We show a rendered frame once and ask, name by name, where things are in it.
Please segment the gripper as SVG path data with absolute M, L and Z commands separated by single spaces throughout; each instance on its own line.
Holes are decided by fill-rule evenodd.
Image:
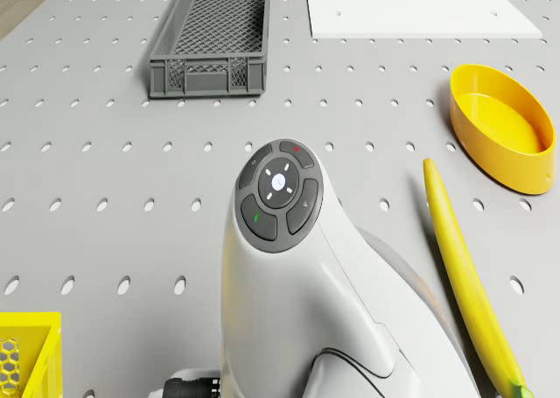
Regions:
M 176 372 L 150 398 L 221 398 L 219 369 L 184 369 Z

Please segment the banana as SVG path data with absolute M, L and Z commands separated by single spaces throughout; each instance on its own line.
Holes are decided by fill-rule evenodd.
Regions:
M 423 161 L 424 185 L 440 254 L 465 327 L 501 398 L 535 398 L 478 276 L 434 161 Z

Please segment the white board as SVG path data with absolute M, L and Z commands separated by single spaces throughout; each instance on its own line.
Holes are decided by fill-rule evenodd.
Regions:
M 314 38 L 541 38 L 508 0 L 307 0 Z

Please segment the yellow bowl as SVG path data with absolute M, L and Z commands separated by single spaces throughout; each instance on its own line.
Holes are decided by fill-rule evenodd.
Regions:
M 469 157 L 491 178 L 529 195 L 556 174 L 556 132 L 542 104 L 490 66 L 463 64 L 450 78 L 451 125 Z

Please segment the dark grey basket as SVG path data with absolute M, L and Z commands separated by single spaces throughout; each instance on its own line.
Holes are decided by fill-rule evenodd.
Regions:
M 266 90 L 270 0 L 175 0 L 150 53 L 152 99 Z

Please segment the yellow basket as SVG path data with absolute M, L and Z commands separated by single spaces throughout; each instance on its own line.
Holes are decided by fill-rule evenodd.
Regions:
M 0 398 L 62 398 L 61 314 L 0 312 Z

